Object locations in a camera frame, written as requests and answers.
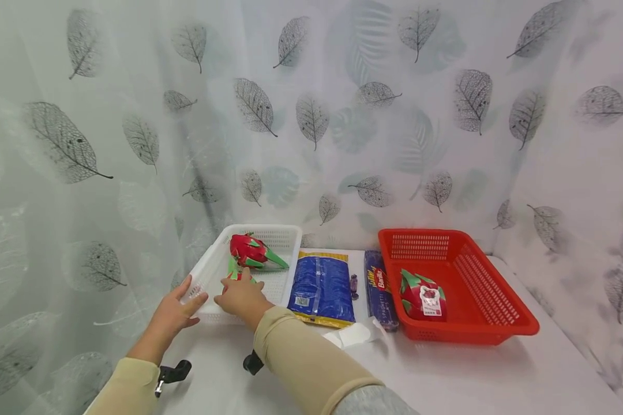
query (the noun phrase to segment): red plastic basket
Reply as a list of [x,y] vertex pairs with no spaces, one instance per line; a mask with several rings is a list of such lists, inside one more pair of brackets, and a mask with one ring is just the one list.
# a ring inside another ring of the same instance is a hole
[[[538,320],[470,236],[444,229],[378,232],[395,310],[411,340],[499,345],[513,335],[534,335]],[[408,317],[401,302],[401,270],[431,278],[446,295],[446,322]]]

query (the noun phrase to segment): gray sleeve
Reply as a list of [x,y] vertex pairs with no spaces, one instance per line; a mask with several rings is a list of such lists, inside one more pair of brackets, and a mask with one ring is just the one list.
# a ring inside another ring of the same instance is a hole
[[385,386],[363,386],[346,395],[333,415],[420,415]]

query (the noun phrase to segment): white plastic basket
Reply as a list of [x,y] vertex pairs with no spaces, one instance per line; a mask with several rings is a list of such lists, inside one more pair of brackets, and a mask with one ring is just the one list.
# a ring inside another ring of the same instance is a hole
[[293,225],[274,224],[234,224],[224,228],[215,243],[208,248],[189,274],[192,276],[191,287],[182,298],[189,301],[198,292],[210,295],[208,301],[197,311],[196,316],[202,323],[241,324],[241,320],[225,313],[212,298],[222,293],[224,286],[220,282],[228,275],[229,244],[233,235],[252,232],[281,259],[288,263],[287,270],[254,271],[252,277],[265,283],[263,294],[273,304],[286,307],[293,287],[295,267],[302,241],[302,229]]

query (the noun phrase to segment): beige sleeve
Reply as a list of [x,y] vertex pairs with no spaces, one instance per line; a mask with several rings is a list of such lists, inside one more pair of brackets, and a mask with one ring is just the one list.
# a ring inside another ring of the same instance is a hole
[[149,415],[157,405],[159,367],[125,357],[85,415]]
[[254,350],[305,415],[330,415],[343,397],[381,381],[283,307],[264,314]]

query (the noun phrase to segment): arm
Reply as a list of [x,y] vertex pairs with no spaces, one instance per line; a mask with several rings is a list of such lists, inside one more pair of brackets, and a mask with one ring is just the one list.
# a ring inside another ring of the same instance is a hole
[[304,414],[332,414],[354,390],[382,385],[360,363],[285,308],[271,307],[263,314],[254,350],[286,385]]
[[[215,302],[255,332],[254,350],[284,383],[304,414],[415,414],[349,355],[300,322],[291,311],[268,302],[261,293],[263,282],[250,284],[246,280],[223,280],[227,291],[216,296]],[[361,402],[360,411],[351,412],[356,399],[363,398],[368,401]]]
[[85,415],[146,415],[157,405],[155,387],[159,364],[175,336],[185,327],[198,323],[190,318],[208,300],[201,293],[185,305],[180,304],[191,284],[188,276],[159,303],[150,323],[118,366]]

